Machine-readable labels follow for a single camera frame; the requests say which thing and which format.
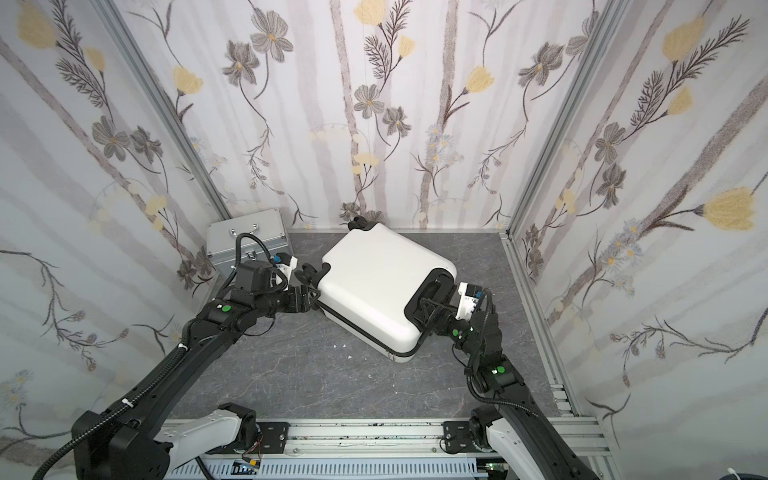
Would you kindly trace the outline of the white hard-shell suitcase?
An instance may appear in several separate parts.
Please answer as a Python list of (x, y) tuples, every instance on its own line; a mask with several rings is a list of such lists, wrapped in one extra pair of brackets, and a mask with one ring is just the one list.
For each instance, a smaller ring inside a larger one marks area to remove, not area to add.
[(427, 338), (418, 319), (422, 296), (455, 288), (457, 269), (448, 259), (389, 229), (356, 216), (349, 232), (323, 257), (317, 305), (325, 316), (390, 360), (412, 359)]

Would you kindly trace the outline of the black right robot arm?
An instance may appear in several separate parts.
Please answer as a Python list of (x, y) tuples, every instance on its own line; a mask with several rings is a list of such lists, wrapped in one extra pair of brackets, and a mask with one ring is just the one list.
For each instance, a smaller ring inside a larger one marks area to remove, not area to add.
[(475, 441), (500, 454), (520, 479), (596, 479), (540, 407), (519, 371), (504, 354), (498, 314), (490, 291), (480, 294), (468, 319), (459, 309), (422, 300), (427, 330), (451, 338), (467, 355), (464, 369), (471, 396)]

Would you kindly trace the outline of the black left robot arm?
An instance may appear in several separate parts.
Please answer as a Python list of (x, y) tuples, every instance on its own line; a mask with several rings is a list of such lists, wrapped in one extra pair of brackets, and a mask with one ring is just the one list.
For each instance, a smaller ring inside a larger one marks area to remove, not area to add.
[(247, 234), (235, 239), (235, 263), (221, 289), (183, 327), (178, 345), (124, 397), (101, 413), (87, 411), (74, 423), (72, 438), (37, 469), (48, 472), (72, 453), (80, 479), (161, 479), (171, 470), (170, 442), (156, 436), (180, 398), (202, 373), (261, 318), (304, 313), (320, 296), (318, 285), (331, 266), (305, 263), (293, 286), (281, 266), (283, 252), (265, 260), (245, 260)]

